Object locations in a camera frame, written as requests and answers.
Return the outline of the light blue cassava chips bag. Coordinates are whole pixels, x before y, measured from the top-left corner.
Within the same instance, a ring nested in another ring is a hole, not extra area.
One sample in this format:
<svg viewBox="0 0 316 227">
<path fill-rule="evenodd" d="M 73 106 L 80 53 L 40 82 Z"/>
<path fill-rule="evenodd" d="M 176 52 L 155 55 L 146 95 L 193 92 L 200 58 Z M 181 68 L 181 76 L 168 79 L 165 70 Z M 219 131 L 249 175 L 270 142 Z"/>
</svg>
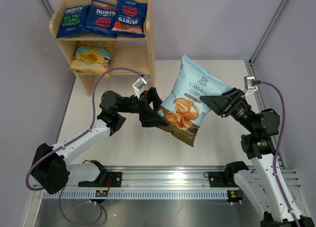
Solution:
<svg viewBox="0 0 316 227">
<path fill-rule="evenodd" d="M 157 113 L 168 122 L 160 129 L 193 147 L 197 132 L 211 109 L 201 96 L 219 96 L 232 88 L 186 55 L 181 57 L 180 72 L 170 95 Z"/>
</svg>

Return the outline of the yellow kettle cooked chips bag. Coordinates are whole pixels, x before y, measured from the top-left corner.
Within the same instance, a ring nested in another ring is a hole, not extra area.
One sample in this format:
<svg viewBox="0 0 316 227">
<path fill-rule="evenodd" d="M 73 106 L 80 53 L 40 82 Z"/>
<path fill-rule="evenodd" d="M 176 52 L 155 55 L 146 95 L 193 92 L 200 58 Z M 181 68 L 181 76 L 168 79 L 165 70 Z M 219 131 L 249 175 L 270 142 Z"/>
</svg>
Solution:
<svg viewBox="0 0 316 227">
<path fill-rule="evenodd" d="M 79 41 L 69 70 L 100 76 L 111 68 L 115 48 L 115 41 Z"/>
</svg>

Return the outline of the blue spicy sweet chilli bag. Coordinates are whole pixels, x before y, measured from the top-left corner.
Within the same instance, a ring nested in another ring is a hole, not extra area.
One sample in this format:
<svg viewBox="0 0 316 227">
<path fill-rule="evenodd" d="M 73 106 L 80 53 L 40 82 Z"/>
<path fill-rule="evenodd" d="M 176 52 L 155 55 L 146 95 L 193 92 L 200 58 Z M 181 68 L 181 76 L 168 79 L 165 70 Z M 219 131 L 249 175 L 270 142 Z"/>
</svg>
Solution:
<svg viewBox="0 0 316 227">
<path fill-rule="evenodd" d="M 105 0 L 92 0 L 87 18 L 81 30 L 86 33 L 117 38 L 112 32 L 117 5 Z"/>
</svg>

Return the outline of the blue sea salt vinegar bag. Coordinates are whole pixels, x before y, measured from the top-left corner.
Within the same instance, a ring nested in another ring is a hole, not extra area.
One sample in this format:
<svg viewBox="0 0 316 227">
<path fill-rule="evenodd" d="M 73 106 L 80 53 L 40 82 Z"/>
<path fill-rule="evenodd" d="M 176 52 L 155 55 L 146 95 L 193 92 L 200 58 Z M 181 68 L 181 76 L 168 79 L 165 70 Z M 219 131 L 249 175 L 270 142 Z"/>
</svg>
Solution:
<svg viewBox="0 0 316 227">
<path fill-rule="evenodd" d="M 56 38 L 67 38 L 82 33 L 85 24 L 89 4 L 68 7 L 62 18 Z"/>
</svg>

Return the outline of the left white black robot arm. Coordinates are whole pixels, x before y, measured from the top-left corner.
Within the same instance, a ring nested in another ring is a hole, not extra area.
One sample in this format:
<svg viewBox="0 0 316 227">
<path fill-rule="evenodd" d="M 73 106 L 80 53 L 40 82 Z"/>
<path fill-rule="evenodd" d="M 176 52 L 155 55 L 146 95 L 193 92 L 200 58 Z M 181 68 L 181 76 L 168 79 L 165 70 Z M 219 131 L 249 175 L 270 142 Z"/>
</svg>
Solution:
<svg viewBox="0 0 316 227">
<path fill-rule="evenodd" d="M 157 113 L 161 103 L 154 87 L 139 97 L 123 97 L 110 90 L 104 92 L 99 105 L 101 112 L 92 125 L 63 142 L 52 146 L 41 144 L 36 150 L 30 174 L 49 194 L 61 191 L 67 184 L 89 188 L 115 186 L 113 176 L 100 162 L 72 164 L 72 161 L 97 142 L 118 132 L 126 121 L 122 113 L 138 114 L 142 127 L 168 126 Z"/>
</svg>

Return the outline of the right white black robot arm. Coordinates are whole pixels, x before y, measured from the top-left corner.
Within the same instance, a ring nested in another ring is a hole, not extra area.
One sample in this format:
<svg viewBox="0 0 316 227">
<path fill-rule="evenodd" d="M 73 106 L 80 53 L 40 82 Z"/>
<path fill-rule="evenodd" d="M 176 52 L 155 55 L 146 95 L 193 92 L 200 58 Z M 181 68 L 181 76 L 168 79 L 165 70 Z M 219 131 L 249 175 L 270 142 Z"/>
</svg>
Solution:
<svg viewBox="0 0 316 227">
<path fill-rule="evenodd" d="M 224 180 L 237 185 L 247 196 L 261 218 L 262 227 L 313 227 L 293 199 L 277 163 L 272 136 L 279 133 L 280 116 L 272 109 L 255 113 L 245 94 L 233 88 L 219 96 L 201 96 L 200 100 L 220 117 L 231 116 L 248 135 L 241 136 L 241 147 L 259 175 L 260 183 L 242 161 L 226 165 Z"/>
</svg>

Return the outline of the wooden two-tier shelf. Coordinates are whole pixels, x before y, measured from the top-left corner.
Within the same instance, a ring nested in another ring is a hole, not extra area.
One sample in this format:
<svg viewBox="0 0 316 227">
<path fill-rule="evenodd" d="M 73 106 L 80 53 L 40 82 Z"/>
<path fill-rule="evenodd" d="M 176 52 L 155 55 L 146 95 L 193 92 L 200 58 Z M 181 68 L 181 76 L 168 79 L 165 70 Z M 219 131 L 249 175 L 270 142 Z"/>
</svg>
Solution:
<svg viewBox="0 0 316 227">
<path fill-rule="evenodd" d="M 105 0 L 116 3 L 116 0 Z M 155 43 L 154 43 L 154 27 L 153 27 L 153 0 L 135 0 L 137 2 L 145 2 L 148 4 L 147 15 L 144 23 L 144 38 L 131 38 L 127 36 L 117 36 L 117 38 L 104 37 L 90 33 L 82 33 L 69 38 L 56 38 L 59 26 L 66 9 L 70 6 L 90 4 L 91 0 L 60 0 L 50 21 L 49 30 L 55 38 L 57 45 L 63 53 L 65 59 L 70 65 L 76 53 L 79 41 L 98 41 L 111 42 L 115 41 L 116 47 L 111 63 L 112 67 L 131 68 L 144 75 L 150 75 L 151 85 L 155 84 Z M 82 73 L 73 71 L 76 78 L 79 79 L 85 93 L 90 96 L 96 79 L 96 75 L 90 73 Z"/>
</svg>

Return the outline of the aluminium mounting rail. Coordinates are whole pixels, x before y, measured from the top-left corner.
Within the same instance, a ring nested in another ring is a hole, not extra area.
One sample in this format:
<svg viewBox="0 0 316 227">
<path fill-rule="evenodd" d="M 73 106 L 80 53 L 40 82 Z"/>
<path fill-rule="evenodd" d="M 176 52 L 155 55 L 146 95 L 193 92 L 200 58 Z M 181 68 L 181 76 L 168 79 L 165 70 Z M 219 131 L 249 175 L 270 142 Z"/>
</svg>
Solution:
<svg viewBox="0 0 316 227">
<path fill-rule="evenodd" d="M 223 166 L 104 166 L 91 162 L 70 165 L 67 171 L 48 173 L 42 186 L 55 194 L 63 187 L 79 187 L 79 182 L 94 181 L 100 173 L 122 172 L 121 189 L 215 189 L 205 171 L 224 171 Z"/>
</svg>

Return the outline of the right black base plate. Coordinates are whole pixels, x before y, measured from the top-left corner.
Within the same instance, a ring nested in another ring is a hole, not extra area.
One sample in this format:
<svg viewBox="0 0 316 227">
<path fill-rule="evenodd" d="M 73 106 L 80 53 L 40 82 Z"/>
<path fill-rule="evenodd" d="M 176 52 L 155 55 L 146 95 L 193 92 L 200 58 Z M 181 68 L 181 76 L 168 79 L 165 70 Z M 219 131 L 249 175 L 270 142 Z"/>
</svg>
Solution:
<svg viewBox="0 0 316 227">
<path fill-rule="evenodd" d="M 208 179 L 211 188 L 240 188 L 234 182 L 234 175 L 241 171 L 225 173 L 224 171 L 205 171 L 203 176 Z"/>
</svg>

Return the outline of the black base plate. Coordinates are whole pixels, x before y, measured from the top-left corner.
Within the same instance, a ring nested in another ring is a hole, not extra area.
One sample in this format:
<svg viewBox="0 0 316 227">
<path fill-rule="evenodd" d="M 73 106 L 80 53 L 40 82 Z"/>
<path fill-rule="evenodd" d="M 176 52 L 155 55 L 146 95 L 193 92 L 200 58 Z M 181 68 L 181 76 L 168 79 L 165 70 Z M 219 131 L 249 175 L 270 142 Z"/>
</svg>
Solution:
<svg viewBox="0 0 316 227">
<path fill-rule="evenodd" d="M 100 173 L 94 181 L 82 181 L 78 186 L 81 188 L 120 188 L 122 183 L 122 172 Z"/>
<path fill-rule="evenodd" d="M 241 171 L 225 173 L 224 171 L 205 171 L 203 176 L 208 179 L 211 188 L 240 188 L 234 182 L 234 175 Z"/>
</svg>

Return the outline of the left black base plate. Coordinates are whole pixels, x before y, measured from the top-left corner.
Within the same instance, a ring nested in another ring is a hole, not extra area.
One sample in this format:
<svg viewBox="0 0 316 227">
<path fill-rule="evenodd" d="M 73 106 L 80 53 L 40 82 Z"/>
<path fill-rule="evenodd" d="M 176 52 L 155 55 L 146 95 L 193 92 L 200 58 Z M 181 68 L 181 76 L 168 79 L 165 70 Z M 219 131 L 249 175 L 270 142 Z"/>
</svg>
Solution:
<svg viewBox="0 0 316 227">
<path fill-rule="evenodd" d="M 120 188 L 122 183 L 122 172 L 100 173 L 94 181 L 82 181 L 78 186 L 81 188 Z"/>
</svg>

